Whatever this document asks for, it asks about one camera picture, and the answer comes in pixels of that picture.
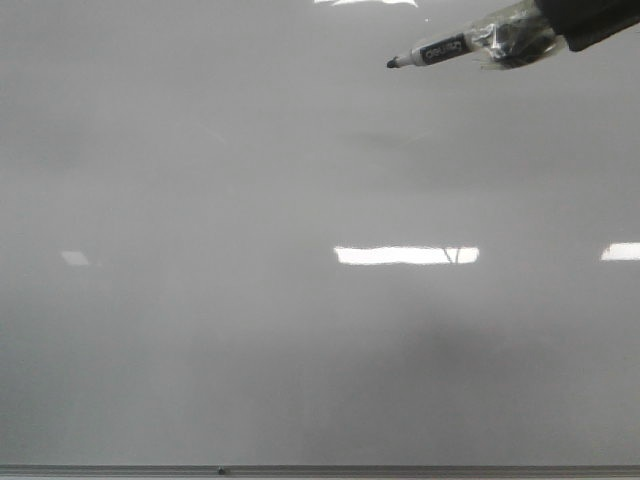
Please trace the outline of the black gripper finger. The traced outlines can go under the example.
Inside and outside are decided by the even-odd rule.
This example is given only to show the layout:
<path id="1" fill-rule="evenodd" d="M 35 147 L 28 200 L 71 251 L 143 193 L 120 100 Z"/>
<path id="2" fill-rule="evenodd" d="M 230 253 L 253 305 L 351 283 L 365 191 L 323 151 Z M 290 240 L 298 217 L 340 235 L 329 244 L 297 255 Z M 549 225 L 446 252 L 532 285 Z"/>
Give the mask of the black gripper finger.
<path id="1" fill-rule="evenodd" d="M 639 0 L 538 0 L 535 5 L 572 52 L 639 23 Z"/>

